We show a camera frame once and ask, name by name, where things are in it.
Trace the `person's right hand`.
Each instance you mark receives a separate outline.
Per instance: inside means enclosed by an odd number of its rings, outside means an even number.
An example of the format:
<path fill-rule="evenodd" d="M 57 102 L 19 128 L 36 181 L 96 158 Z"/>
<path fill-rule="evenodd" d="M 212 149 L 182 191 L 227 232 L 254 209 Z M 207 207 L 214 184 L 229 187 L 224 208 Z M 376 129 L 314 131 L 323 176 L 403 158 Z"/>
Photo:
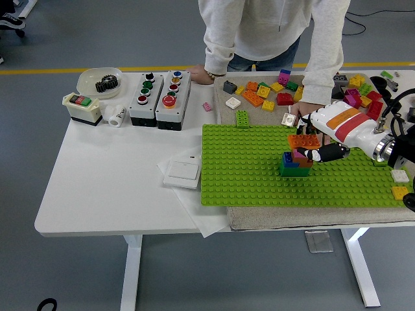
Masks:
<path fill-rule="evenodd" d="M 200 85 L 210 85 L 214 82 L 216 76 L 207 72 L 203 65 L 195 65 L 187 69 L 190 73 L 191 80 Z"/>

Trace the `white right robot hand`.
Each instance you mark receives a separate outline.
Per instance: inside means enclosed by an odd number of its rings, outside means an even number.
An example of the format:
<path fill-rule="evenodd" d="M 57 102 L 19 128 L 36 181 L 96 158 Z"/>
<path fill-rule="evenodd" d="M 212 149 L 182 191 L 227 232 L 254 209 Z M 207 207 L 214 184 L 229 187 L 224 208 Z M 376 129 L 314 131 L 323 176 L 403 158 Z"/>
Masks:
<path fill-rule="evenodd" d="M 298 125 L 313 126 L 335 142 L 317 149 L 299 147 L 298 152 L 316 162 L 329 162 L 348 157 L 350 148 L 360 148 L 370 159 L 386 161 L 392 136 L 383 128 L 384 123 L 343 101 L 335 101 L 302 117 Z"/>

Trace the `person's left hand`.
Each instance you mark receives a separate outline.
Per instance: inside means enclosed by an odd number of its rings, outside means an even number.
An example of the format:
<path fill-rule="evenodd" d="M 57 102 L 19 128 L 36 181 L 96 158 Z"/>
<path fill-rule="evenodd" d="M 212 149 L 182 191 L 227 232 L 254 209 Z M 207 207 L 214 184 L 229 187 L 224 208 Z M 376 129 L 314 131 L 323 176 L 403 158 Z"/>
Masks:
<path fill-rule="evenodd" d="M 293 104 L 290 107 L 290 114 L 296 116 L 296 120 L 294 121 L 294 125 L 295 126 L 298 125 L 299 117 L 302 117 L 304 115 L 308 115 L 308 114 L 314 112 L 315 110 L 317 110 L 319 108 L 323 108 L 323 107 L 324 107 L 324 105 L 313 104 L 313 103 L 308 103 L 308 102 L 297 102 L 297 103 Z M 326 145 L 326 144 L 331 143 L 330 136 L 327 136 L 327 135 L 322 134 L 322 133 L 318 134 L 318 140 L 319 140 L 321 145 Z"/>

